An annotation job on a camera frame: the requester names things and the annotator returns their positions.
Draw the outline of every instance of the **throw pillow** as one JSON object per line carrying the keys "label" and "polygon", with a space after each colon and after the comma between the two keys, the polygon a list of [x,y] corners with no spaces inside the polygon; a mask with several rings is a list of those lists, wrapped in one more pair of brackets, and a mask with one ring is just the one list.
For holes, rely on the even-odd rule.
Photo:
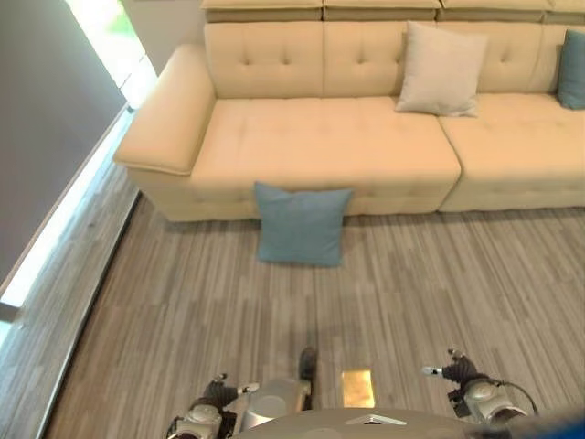
{"label": "throw pillow", "polygon": [[476,116],[477,81],[487,37],[409,21],[404,84],[397,112]]}
{"label": "throw pillow", "polygon": [[350,189],[289,193],[255,183],[265,262],[341,263],[341,229]]}
{"label": "throw pillow", "polygon": [[585,34],[568,29],[560,53],[558,100],[571,110],[585,109]]}

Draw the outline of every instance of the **sofa seat cushion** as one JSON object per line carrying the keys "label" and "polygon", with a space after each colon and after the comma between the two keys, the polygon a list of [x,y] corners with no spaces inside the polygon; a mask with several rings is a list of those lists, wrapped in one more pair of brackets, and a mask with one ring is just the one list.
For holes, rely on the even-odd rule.
{"label": "sofa seat cushion", "polygon": [[457,158],[434,116],[394,107],[389,97],[219,100],[191,199],[252,201],[262,181],[292,191],[353,188],[349,214],[433,211],[459,176]]}
{"label": "sofa seat cushion", "polygon": [[477,119],[440,118],[462,175],[441,210],[585,205],[585,112],[547,94],[480,94]]}

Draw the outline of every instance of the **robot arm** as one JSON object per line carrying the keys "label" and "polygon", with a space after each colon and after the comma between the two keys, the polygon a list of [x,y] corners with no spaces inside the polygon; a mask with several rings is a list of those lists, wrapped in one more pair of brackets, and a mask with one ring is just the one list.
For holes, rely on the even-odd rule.
{"label": "robot arm", "polygon": [[449,401],[457,417],[471,415],[481,424],[502,425],[518,416],[527,416],[515,407],[502,392],[503,386],[520,389],[530,400],[534,414],[538,409],[528,393],[514,383],[494,380],[479,373],[473,362],[458,350],[449,349],[453,363],[445,368],[422,368],[425,375],[442,377],[459,384],[459,389],[448,394]]}

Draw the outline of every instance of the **gold panel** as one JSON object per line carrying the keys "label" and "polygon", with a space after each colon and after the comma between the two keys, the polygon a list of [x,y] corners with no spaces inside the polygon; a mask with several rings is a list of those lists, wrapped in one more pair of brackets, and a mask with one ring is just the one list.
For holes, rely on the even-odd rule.
{"label": "gold panel", "polygon": [[341,374],[341,380],[344,386],[344,407],[376,406],[371,370],[347,370]]}

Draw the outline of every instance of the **black cable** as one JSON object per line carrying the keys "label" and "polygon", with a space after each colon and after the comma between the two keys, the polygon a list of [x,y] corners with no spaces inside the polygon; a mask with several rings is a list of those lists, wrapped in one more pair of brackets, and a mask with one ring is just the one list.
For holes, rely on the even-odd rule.
{"label": "black cable", "polygon": [[524,393],[524,395],[530,401],[530,405],[532,405],[532,411],[534,412],[535,416],[538,416],[538,407],[537,407],[537,404],[532,399],[532,396],[530,396],[530,393],[528,393],[523,387],[518,386],[517,384],[514,384],[513,382],[510,382],[510,381],[492,380],[492,382],[494,384],[496,384],[498,387],[500,387],[500,386],[513,387],[513,388],[521,391],[522,393]]}

